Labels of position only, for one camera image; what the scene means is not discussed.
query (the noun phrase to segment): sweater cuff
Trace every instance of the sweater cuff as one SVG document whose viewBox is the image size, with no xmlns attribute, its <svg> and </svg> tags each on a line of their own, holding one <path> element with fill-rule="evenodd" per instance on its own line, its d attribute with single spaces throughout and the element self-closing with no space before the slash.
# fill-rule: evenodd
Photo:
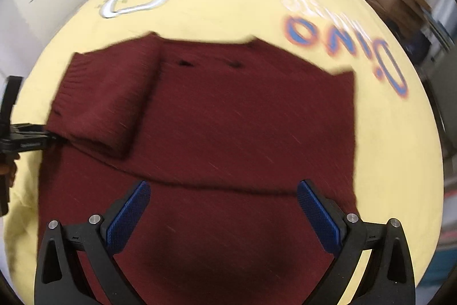
<svg viewBox="0 0 457 305">
<path fill-rule="evenodd" d="M 122 157 L 159 72 L 162 41 L 154 34 L 104 50 L 75 53 L 46 129 L 89 152 Z"/>
</svg>

